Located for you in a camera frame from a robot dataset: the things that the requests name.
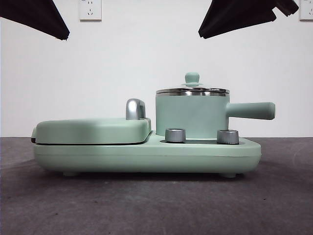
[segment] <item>mint green handle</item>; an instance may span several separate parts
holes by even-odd
[[[270,102],[244,104],[228,103],[226,113],[228,117],[272,120],[275,118],[275,104]]]
[[[188,72],[185,75],[186,83],[199,82],[200,75],[197,72]]]

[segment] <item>appliance foot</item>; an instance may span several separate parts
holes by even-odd
[[[235,178],[236,177],[235,173],[220,173],[219,175],[224,177],[224,178]]]
[[[79,172],[63,172],[63,175],[64,176],[69,176],[69,177],[77,176],[77,175],[79,175]]]

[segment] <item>lid knob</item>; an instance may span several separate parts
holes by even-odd
[[[185,81],[183,85],[187,87],[197,87],[199,85],[202,85],[199,83],[200,75],[197,72],[188,72],[185,75]]]
[[[185,81],[186,83],[199,83],[200,75],[197,72],[188,72],[185,75]]]

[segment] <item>pot lid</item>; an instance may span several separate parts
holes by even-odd
[[[229,94],[229,90],[221,88],[205,88],[202,83],[199,83],[200,76],[197,72],[188,72],[185,75],[185,83],[180,88],[169,88],[156,91],[161,93],[177,93],[177,92],[210,92]]]

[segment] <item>silver handle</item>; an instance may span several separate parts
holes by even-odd
[[[129,99],[126,103],[126,120],[140,120],[146,117],[145,103],[140,99]]]

